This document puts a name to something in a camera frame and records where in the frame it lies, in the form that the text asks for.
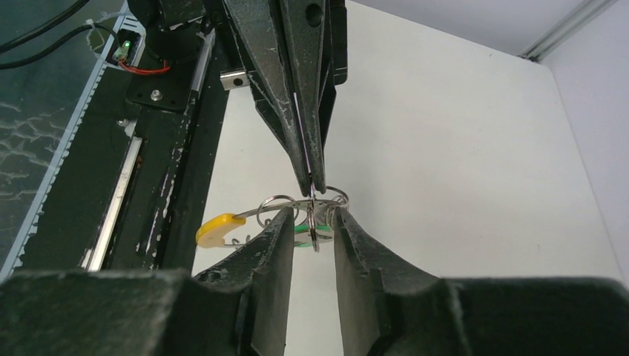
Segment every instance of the bolt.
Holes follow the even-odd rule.
[[[162,100],[164,96],[162,95],[162,92],[155,89],[151,92],[151,100],[153,100],[154,102],[158,102],[159,100]]]

